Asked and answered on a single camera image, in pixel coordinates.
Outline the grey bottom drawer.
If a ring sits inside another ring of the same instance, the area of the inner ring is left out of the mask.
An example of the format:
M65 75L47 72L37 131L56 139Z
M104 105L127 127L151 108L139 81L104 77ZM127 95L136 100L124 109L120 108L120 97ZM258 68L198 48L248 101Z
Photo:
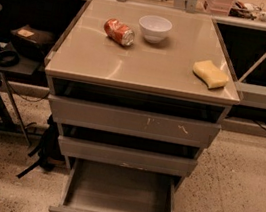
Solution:
M78 159L49 212L173 212L172 175Z

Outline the grey drawer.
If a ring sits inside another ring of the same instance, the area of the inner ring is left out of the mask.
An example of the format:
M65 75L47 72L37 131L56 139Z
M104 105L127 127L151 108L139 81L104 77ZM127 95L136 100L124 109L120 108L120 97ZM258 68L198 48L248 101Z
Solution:
M172 175L78 159L49 212L173 212Z
M171 175L190 176L197 165L197 161L192 159L67 136L59 136L58 142L61 153L65 156Z
M52 95L49 101L53 118L62 124L199 148L210 146L221 129L219 124Z

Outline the grey middle drawer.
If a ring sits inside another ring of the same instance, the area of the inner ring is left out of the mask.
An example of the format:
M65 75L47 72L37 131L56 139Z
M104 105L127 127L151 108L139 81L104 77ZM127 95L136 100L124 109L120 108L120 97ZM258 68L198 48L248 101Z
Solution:
M171 175L190 176L197 165L197 161L192 159L67 136L59 136L58 142L61 153L65 156Z

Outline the grey drawer cabinet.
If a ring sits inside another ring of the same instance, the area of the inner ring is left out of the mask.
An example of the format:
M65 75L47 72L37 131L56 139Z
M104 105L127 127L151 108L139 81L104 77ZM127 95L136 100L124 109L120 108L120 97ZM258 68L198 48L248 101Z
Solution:
M153 44L144 39L139 19L146 15L162 16L172 23L165 40ZM131 46L123 47L107 36L104 23L111 18L133 30ZM229 69L218 37L209 16L133 2L91 0L45 67L50 96L221 126L231 106L240 100L234 82L208 89L192 69L195 62L205 60L224 72ZM56 124L59 136L196 161L209 147Z

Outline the grey top drawer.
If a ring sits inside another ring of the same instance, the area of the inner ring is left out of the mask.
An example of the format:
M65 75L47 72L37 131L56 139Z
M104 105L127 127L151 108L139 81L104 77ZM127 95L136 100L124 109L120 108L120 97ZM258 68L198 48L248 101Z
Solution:
M221 129L219 124L52 95L49 101L53 118L62 124L199 148L210 146Z

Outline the yellow sponge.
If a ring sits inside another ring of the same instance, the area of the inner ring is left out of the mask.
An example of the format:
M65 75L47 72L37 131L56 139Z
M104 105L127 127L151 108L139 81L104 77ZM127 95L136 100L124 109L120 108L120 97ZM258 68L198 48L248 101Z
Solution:
M226 86L229 77L220 70L211 60L197 61L192 66L193 72L204 81L208 89Z

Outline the white bowl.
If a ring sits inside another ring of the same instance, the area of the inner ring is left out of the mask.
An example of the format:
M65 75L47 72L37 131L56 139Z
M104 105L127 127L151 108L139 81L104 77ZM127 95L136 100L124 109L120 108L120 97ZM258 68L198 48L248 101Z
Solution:
M172 23L162 16L146 15L139 19L142 36L149 43L157 44L168 37L173 28Z

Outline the red soda can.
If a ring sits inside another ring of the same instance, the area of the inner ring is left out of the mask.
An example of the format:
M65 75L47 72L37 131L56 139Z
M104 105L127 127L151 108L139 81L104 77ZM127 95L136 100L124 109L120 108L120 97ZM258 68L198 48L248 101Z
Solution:
M111 37L117 44L123 47L131 46L134 43L135 34L129 26L118 19L109 19L104 23L104 28L108 37Z

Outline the pink storage bin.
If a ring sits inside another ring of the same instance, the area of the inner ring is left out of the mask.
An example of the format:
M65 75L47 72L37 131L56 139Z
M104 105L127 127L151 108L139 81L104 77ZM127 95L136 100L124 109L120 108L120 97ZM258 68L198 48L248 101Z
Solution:
M226 16L234 2L235 0L204 0L203 8L210 14Z

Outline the black bag with label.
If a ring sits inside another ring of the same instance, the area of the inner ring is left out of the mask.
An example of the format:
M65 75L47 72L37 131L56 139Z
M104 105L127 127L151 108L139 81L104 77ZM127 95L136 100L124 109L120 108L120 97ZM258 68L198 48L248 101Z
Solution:
M17 52L35 61L43 61L56 42L55 35L34 29L28 24L10 32L11 42Z

